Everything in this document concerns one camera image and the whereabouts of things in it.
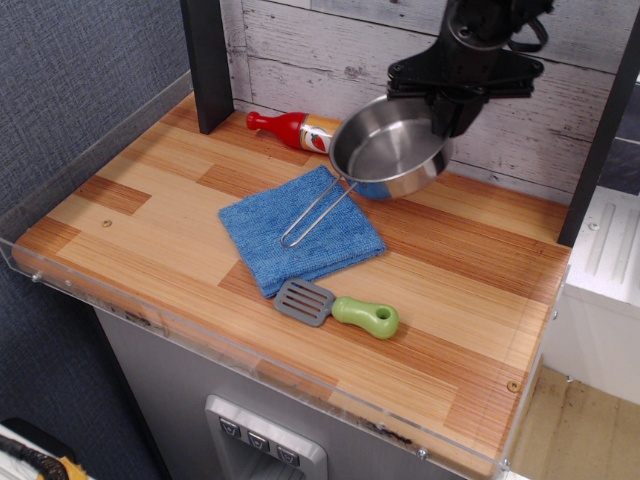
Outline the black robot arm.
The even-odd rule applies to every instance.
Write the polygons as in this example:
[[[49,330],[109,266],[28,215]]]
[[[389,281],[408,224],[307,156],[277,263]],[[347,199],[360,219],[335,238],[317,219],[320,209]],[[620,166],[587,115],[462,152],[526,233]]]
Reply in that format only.
[[[552,10],[551,1],[447,2],[435,42],[388,68],[387,97],[422,100],[440,137],[464,134],[489,100],[532,95],[544,66],[530,55],[549,40],[539,16]]]

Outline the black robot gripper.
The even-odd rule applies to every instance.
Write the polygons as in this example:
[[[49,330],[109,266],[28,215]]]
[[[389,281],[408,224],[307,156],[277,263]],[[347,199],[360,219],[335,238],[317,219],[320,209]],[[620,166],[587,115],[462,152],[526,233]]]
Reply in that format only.
[[[526,98],[544,71],[541,62],[502,48],[476,50],[436,41],[427,50],[393,63],[387,95],[425,97],[437,93],[471,96],[451,99],[437,94],[430,105],[433,133],[463,135],[493,98]]]

